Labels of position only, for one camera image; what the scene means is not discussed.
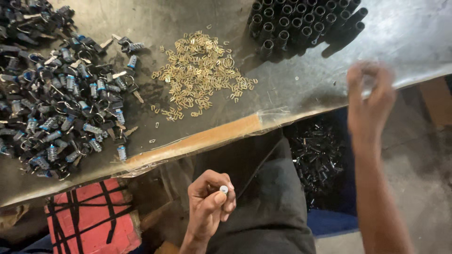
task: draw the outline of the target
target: black stripe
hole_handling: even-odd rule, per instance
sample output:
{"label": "black stripe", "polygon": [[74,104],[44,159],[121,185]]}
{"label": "black stripe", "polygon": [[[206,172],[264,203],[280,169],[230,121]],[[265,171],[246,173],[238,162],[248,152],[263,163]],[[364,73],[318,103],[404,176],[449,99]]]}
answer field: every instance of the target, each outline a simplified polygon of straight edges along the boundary
{"label": "black stripe", "polygon": [[[103,181],[100,182],[99,184],[100,184],[100,187],[102,188],[102,191],[105,194],[105,202],[108,204],[108,212],[110,214],[110,217],[113,217],[114,216],[114,209],[113,209],[113,206],[112,206],[113,203],[112,203],[112,200],[111,200],[110,195],[108,193],[107,186],[105,186],[105,183]],[[110,223],[111,223],[112,227],[111,227],[110,231],[108,232],[107,244],[112,242],[114,229],[116,228],[116,219],[111,220]]]}
{"label": "black stripe", "polygon": [[[105,220],[103,220],[103,221],[101,221],[101,222],[99,222],[99,223],[97,223],[97,224],[92,225],[92,226],[89,227],[89,228],[83,229],[82,231],[80,231],[80,234],[83,234],[83,233],[85,233],[85,232],[87,232],[87,231],[89,231],[89,230],[91,230],[91,229],[93,229],[93,228],[95,228],[95,227],[97,227],[97,226],[99,226],[99,225],[102,225],[102,224],[104,224],[104,223],[106,223],[106,222],[109,222],[109,221],[111,221],[111,220],[115,220],[116,218],[119,218],[119,217],[121,217],[121,216],[124,216],[124,215],[126,215],[126,214],[128,214],[128,213],[130,213],[130,212],[132,212],[132,211],[133,211],[133,207],[128,207],[127,209],[124,209],[123,211],[120,211],[119,213],[115,214],[113,217],[107,218],[107,219],[105,219]],[[56,246],[56,245],[59,244],[61,241],[67,241],[67,240],[70,240],[70,239],[72,239],[72,238],[74,238],[74,237],[75,237],[75,235],[67,236],[67,237],[65,237],[64,239],[58,240],[56,243],[53,244],[53,246]]]}

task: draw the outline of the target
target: concrete floor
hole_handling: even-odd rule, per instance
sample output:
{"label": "concrete floor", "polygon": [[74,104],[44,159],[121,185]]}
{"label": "concrete floor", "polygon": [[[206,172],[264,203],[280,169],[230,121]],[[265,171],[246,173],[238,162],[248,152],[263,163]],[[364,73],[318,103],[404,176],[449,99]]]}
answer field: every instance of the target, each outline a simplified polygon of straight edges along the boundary
{"label": "concrete floor", "polygon": [[[452,131],[437,130],[417,87],[400,91],[383,132],[383,160],[417,253],[452,253]],[[359,232],[316,241],[318,254],[364,253]]]}

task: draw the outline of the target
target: pile of keys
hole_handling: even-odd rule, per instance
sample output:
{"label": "pile of keys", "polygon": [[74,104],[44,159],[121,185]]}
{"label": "pile of keys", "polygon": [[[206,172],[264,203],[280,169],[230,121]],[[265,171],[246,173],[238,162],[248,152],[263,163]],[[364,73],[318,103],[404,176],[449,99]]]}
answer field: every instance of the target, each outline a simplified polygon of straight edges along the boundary
{"label": "pile of keys", "polygon": [[[130,55],[127,67],[115,72],[111,64],[97,63],[113,38],[98,44],[77,34],[69,6],[53,11],[45,0],[0,5],[14,9],[2,13],[9,22],[0,27],[0,154],[18,158],[25,173],[63,180],[83,157],[101,152],[100,143],[110,136],[125,160],[122,94],[143,103],[133,79],[138,59],[133,53],[144,45],[113,35]],[[37,45],[37,37],[64,42],[44,57],[21,45]]]}

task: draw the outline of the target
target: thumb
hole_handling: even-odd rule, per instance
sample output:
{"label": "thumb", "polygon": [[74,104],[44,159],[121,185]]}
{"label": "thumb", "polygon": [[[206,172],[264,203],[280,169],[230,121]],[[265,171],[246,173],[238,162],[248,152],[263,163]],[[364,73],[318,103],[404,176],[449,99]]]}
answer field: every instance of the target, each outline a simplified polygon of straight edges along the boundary
{"label": "thumb", "polygon": [[226,202],[226,195],[221,192],[217,191],[207,198],[205,198],[201,206],[199,208],[200,216],[207,217],[214,213],[216,210],[221,209],[221,206]]}

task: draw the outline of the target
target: finger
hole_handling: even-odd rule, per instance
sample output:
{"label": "finger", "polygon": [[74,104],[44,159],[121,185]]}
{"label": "finger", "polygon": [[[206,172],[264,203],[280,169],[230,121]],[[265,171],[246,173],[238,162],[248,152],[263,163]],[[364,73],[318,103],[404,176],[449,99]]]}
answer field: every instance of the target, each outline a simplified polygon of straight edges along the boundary
{"label": "finger", "polygon": [[224,174],[217,173],[213,170],[206,170],[202,175],[198,177],[189,187],[188,193],[192,196],[207,195],[207,186],[220,187],[226,185],[229,189],[234,189],[231,181]]}
{"label": "finger", "polygon": [[362,62],[353,64],[347,71],[348,103],[351,109],[361,107],[363,99],[363,72]]}
{"label": "finger", "polygon": [[207,218],[215,211],[221,211],[221,206],[225,202],[226,195],[221,191],[217,191],[202,201],[201,206],[197,210],[197,214],[202,218]]}

